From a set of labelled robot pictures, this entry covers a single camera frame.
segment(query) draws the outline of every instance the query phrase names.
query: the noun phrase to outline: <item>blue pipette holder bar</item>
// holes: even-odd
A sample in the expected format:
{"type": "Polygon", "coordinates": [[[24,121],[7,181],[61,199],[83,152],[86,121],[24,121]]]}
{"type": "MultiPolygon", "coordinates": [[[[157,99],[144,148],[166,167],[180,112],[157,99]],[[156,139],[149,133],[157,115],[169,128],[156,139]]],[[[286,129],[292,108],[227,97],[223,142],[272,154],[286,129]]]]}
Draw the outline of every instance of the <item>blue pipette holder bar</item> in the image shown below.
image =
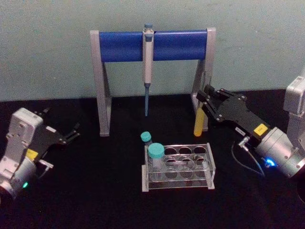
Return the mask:
{"type": "MultiPolygon", "coordinates": [[[[90,36],[100,136],[109,136],[111,96],[105,63],[142,61],[142,32],[90,31],[90,36]]],[[[198,60],[191,92],[195,112],[198,106],[196,94],[203,83],[210,83],[213,75],[215,40],[215,28],[154,33],[154,61],[198,60]]]]}

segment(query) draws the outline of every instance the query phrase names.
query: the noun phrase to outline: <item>light blue wall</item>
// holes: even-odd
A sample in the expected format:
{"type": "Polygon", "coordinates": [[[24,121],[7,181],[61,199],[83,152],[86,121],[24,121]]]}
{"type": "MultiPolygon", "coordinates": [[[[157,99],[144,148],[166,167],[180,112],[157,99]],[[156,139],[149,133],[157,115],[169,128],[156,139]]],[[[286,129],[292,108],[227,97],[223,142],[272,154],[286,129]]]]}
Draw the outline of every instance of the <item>light blue wall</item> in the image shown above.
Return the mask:
{"type": "MultiPolygon", "coordinates": [[[[0,100],[95,96],[89,30],[216,27],[214,87],[286,88],[305,63],[304,0],[2,0],[0,100]]],[[[155,62],[152,94],[188,93],[196,61],[155,62]]],[[[142,64],[107,65],[114,96],[143,95],[142,64]]]]}

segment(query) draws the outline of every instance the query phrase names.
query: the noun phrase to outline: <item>black table surface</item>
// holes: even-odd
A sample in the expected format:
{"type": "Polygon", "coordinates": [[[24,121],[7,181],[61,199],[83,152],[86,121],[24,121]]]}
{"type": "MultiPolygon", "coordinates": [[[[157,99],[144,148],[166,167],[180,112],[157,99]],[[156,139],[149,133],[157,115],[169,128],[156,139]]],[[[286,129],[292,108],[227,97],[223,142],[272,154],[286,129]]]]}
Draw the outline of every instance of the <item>black table surface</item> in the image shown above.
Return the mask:
{"type": "MultiPolygon", "coordinates": [[[[250,110],[287,130],[284,90],[244,94],[250,110]]],[[[20,107],[51,107],[46,124],[68,133],[79,122],[81,136],[47,154],[45,159],[54,168],[43,179],[29,182],[11,207],[1,210],[0,228],[305,228],[305,204],[295,182],[274,168],[264,168],[266,178],[261,178],[235,163],[230,148],[240,139],[237,133],[210,125],[208,133],[193,136],[189,95],[151,96],[147,118],[143,97],[113,98],[110,137],[99,137],[96,99],[2,102],[0,156],[11,114],[20,107]],[[163,145],[209,142],[216,164],[215,190],[143,193],[143,131],[163,145]]],[[[236,154],[251,164],[242,153],[236,154]]]]}

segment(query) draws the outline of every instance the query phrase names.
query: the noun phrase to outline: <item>blue led light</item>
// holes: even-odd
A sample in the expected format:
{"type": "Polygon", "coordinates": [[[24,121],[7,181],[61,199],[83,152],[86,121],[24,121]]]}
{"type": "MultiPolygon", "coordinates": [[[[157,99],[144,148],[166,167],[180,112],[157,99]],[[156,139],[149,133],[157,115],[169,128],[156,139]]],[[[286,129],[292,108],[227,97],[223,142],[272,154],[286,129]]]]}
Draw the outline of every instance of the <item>blue led light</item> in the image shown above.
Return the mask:
{"type": "Polygon", "coordinates": [[[273,160],[271,160],[271,159],[267,159],[266,162],[267,162],[270,166],[275,166],[275,163],[274,163],[273,160]]]}

